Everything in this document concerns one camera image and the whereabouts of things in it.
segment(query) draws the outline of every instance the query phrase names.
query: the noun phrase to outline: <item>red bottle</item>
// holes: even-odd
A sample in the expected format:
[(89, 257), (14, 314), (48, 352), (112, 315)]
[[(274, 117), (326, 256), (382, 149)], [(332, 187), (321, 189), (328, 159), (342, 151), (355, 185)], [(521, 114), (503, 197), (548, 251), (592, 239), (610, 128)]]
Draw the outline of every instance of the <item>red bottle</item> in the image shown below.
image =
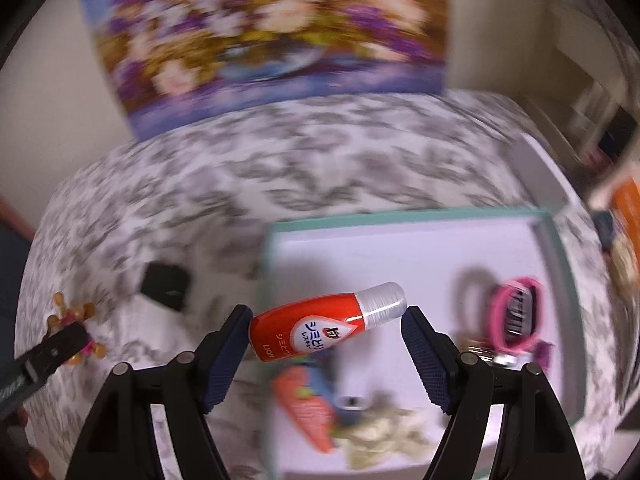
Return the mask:
[(352, 294), (297, 301), (252, 319), (249, 341), (260, 361), (330, 348), (406, 310), (404, 291), (388, 282)]

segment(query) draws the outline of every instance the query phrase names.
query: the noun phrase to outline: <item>blue fabric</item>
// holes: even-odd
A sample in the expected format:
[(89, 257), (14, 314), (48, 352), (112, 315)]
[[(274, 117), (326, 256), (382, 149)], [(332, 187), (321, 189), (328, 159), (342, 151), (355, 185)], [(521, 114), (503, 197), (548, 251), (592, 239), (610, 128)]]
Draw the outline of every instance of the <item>blue fabric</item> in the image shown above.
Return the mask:
[(0, 365), (14, 358), (15, 313), (30, 244), (0, 223)]

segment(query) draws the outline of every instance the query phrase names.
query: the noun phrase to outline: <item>gray floral pattern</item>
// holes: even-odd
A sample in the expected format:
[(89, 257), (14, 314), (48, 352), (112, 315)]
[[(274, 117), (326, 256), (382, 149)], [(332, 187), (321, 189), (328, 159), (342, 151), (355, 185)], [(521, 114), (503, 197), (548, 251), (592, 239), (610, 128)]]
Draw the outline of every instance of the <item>gray floral pattern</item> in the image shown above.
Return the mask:
[[(269, 104), (123, 146), (63, 182), (42, 218), (18, 306), (16, 352), (37, 344), (52, 296), (93, 301), (88, 322), (109, 349), (63, 367), (28, 401), (34, 424), (68, 461), (108, 371), (164, 364), (220, 327), (236, 303), (257, 310), (265, 227), (285, 219), (383, 210), (522, 205), (530, 197), (505, 159), (535, 126), (488, 93), (361, 94)], [(589, 475), (618, 423), (607, 275), (583, 209), (558, 218), (582, 305), (588, 396), (575, 436)], [(132, 295), (145, 264), (189, 269), (188, 310), (165, 348), (145, 342)], [(208, 419), (233, 479), (263, 474), (260, 365), (249, 353)], [(180, 478), (154, 412), (168, 478)]]

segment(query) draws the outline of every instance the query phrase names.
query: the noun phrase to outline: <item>orange figurine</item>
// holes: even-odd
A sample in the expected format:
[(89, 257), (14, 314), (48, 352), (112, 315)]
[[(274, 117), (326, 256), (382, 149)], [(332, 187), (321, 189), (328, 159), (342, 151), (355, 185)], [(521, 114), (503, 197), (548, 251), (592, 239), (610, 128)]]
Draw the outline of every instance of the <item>orange figurine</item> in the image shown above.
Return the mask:
[[(29, 413), (27, 413), (27, 410), (24, 408), (18, 408), (4, 420), (4, 423), (9, 428), (17, 426), (18, 428), (24, 429), (29, 423)], [(49, 471), (49, 462), (39, 450), (29, 446), (25, 459), (29, 469), (36, 478), (40, 480), (54, 480)]]
[[(95, 305), (93, 303), (85, 303), (83, 306), (75, 306), (69, 308), (66, 306), (65, 297), (62, 292), (56, 292), (53, 295), (53, 302), (56, 304), (60, 311), (60, 316), (52, 314), (47, 317), (47, 333), (44, 339), (54, 335), (56, 332), (60, 332), (65, 326), (71, 323), (85, 322), (85, 320), (95, 315)], [(91, 337), (87, 345), (69, 359), (66, 364), (79, 365), (83, 361), (83, 356), (94, 355), (98, 359), (102, 359), (107, 354), (107, 347), (102, 343), (95, 342)]]

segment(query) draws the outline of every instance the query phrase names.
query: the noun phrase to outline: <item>poster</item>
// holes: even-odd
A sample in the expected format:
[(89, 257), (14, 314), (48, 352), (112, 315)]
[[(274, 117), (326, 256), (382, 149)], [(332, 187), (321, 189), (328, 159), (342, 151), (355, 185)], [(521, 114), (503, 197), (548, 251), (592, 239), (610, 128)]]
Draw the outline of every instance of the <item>poster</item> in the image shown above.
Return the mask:
[(138, 140), (250, 106), (442, 90), (448, 0), (81, 0)]

